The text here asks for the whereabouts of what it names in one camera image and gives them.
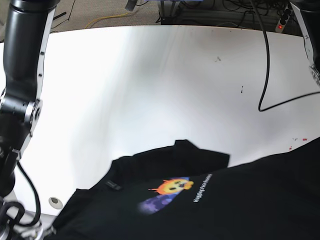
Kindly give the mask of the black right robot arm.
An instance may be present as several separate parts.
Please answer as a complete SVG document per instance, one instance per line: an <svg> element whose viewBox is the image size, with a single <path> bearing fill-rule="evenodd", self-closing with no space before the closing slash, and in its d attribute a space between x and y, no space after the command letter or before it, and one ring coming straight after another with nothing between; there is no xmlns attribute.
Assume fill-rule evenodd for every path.
<svg viewBox="0 0 320 240"><path fill-rule="evenodd" d="M0 97L0 197L15 186L15 168L39 121L44 59L56 0L12 0L4 34L5 88Z"/></svg>

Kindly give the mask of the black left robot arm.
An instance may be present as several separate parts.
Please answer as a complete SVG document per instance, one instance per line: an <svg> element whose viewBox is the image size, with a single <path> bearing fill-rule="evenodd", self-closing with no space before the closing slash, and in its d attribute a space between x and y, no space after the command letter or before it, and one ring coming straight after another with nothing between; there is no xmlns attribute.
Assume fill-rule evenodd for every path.
<svg viewBox="0 0 320 240"><path fill-rule="evenodd" d="M300 27L312 78L320 85L320 1L290 0Z"/></svg>

